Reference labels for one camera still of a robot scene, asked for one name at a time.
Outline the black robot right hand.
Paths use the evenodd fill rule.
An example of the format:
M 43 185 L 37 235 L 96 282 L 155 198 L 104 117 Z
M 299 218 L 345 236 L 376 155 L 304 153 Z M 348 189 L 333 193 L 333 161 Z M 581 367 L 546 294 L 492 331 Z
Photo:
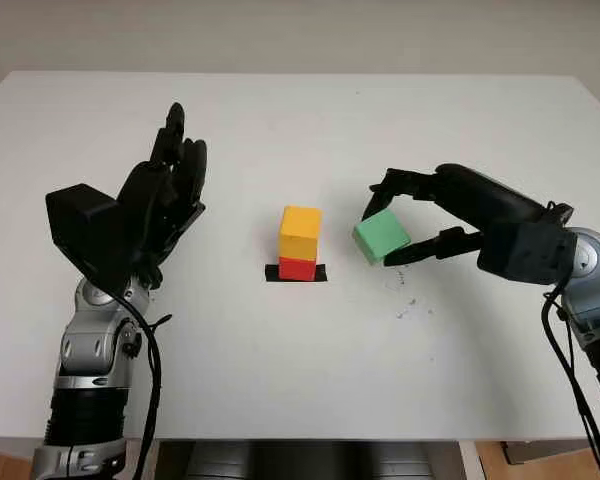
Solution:
M 388 254 L 386 266 L 407 265 L 429 257 L 445 259 L 479 250 L 484 232 L 496 222 L 537 221 L 547 211 L 540 203 L 459 164 L 442 164 L 432 174 L 389 168 L 383 180 L 370 187 L 372 198 L 362 218 L 387 208 L 393 198 L 408 195 L 430 201 L 476 229 L 461 227 L 441 231 L 438 236 Z

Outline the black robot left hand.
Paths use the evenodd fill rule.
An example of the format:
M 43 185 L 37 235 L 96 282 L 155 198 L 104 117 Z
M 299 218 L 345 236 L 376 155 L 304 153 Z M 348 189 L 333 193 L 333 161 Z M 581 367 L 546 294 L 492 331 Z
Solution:
M 184 108 L 175 102 L 149 159 L 132 169 L 117 197 L 131 229 L 131 275 L 150 290 L 160 287 L 160 265 L 205 210 L 207 145 L 186 138 L 184 126 Z

